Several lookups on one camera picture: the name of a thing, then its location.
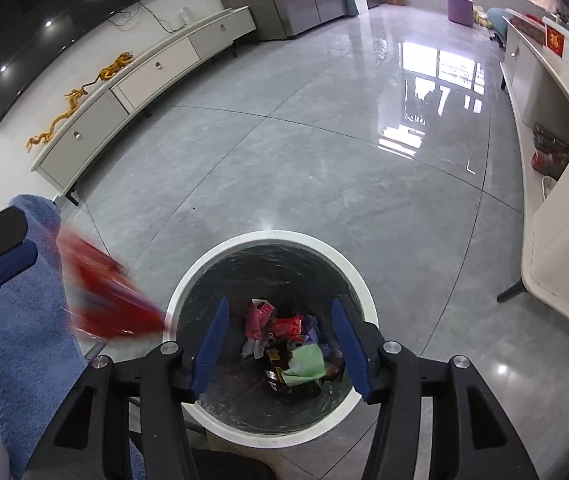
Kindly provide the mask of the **pink barcode packet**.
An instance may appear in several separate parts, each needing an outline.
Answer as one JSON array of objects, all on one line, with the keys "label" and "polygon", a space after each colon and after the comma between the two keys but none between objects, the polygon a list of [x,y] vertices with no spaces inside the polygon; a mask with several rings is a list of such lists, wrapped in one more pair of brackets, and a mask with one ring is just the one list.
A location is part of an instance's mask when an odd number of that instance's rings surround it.
[{"label": "pink barcode packet", "polygon": [[264,299],[252,299],[246,315],[245,336],[250,340],[260,341],[263,329],[274,315],[275,307]]}]

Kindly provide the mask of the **red snack wrapper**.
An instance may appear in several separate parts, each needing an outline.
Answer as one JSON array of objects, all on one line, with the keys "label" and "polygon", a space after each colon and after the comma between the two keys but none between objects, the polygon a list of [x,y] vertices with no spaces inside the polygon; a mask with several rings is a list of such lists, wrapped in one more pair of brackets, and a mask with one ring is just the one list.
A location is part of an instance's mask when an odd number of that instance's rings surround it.
[{"label": "red snack wrapper", "polygon": [[58,246],[71,274],[68,305],[76,330],[106,340],[163,332],[164,313],[127,277],[121,263],[73,231],[61,232]]}]

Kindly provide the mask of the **green paper trash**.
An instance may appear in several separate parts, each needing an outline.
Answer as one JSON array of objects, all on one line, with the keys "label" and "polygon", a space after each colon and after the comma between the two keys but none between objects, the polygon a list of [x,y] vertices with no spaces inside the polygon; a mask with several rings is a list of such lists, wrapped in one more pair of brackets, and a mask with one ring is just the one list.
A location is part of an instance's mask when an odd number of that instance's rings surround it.
[{"label": "green paper trash", "polygon": [[326,375],[326,365],[318,344],[304,344],[291,353],[289,367],[282,372],[284,383],[288,387],[295,387],[315,382]]}]

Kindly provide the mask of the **white round trash bin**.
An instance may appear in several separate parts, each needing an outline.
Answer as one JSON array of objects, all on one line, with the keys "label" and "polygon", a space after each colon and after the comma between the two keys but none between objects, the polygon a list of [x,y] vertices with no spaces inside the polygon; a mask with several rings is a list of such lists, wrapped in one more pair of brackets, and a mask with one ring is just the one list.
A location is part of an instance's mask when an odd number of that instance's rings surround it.
[{"label": "white round trash bin", "polygon": [[[292,448],[337,428],[361,400],[333,331],[332,302],[347,295],[365,321],[378,312],[362,274],[318,238],[286,230],[231,237],[189,266],[166,311],[167,338],[227,298],[229,325],[210,385],[186,412],[211,434],[247,448]],[[252,299],[275,307],[260,341],[245,336]],[[326,375],[288,387],[291,353],[318,344]]]}]

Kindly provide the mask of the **blue fluffy bed blanket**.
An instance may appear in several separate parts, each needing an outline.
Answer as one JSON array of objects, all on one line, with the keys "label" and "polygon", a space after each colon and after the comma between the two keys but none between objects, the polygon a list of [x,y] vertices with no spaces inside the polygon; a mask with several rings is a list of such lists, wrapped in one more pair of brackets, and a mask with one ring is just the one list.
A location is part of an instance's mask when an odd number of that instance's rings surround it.
[{"label": "blue fluffy bed blanket", "polygon": [[42,435],[84,370],[91,368],[68,329],[56,205],[19,195],[37,261],[0,288],[0,479],[24,474]]}]

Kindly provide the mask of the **white tv cabinet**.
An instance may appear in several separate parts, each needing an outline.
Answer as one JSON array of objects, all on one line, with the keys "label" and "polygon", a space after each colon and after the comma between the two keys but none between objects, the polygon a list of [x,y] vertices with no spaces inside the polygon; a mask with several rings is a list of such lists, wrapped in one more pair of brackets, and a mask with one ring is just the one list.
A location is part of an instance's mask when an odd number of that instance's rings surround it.
[{"label": "white tv cabinet", "polygon": [[60,196],[70,197],[92,161],[152,101],[216,54],[256,31],[249,6],[202,18],[136,55],[99,88],[79,100],[39,151],[30,170]]}]

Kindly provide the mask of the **golden dragon figurine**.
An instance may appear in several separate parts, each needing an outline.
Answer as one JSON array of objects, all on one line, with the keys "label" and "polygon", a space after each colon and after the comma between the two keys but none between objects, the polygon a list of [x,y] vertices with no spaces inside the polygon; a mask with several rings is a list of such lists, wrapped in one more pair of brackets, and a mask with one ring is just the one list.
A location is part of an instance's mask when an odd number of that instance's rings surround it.
[{"label": "golden dragon figurine", "polygon": [[83,97],[87,94],[88,92],[84,87],[73,89],[70,93],[68,93],[65,96],[66,102],[68,102],[68,109],[64,113],[54,118],[53,121],[50,122],[49,128],[46,131],[38,133],[37,136],[31,136],[27,139],[25,143],[25,149],[27,153],[29,153],[36,145],[49,143],[54,133],[56,132],[57,125],[59,125],[60,122],[65,122],[68,118],[71,118],[76,113],[76,110],[79,108],[80,100],[83,99]]}]

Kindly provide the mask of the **golden tiger figurine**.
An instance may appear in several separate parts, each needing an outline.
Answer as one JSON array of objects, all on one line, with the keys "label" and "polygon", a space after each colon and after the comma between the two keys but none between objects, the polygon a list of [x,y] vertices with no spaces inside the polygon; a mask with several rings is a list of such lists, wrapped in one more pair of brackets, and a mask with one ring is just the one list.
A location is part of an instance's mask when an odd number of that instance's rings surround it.
[{"label": "golden tiger figurine", "polygon": [[111,64],[103,67],[100,70],[97,79],[101,81],[107,81],[112,79],[120,70],[123,70],[127,65],[135,60],[135,56],[132,52],[127,51],[121,53]]}]

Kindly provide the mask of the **white coffee table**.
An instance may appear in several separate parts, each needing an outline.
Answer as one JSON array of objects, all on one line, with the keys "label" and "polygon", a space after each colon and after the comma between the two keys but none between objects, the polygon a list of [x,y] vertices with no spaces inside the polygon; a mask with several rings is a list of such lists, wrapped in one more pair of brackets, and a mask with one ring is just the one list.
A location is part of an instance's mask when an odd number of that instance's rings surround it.
[{"label": "white coffee table", "polygon": [[524,204],[520,277],[497,299],[527,292],[569,320],[569,32],[532,22],[565,48],[557,55],[519,29],[508,11],[501,88],[509,96],[522,167]]}]

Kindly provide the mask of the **purple square stool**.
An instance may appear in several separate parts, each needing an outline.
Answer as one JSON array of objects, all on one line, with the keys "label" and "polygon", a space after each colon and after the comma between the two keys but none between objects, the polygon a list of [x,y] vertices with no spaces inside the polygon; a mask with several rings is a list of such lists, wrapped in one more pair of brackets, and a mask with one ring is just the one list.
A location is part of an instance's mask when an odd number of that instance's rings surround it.
[{"label": "purple square stool", "polygon": [[446,0],[446,4],[449,21],[467,27],[473,26],[475,19],[472,0]]}]

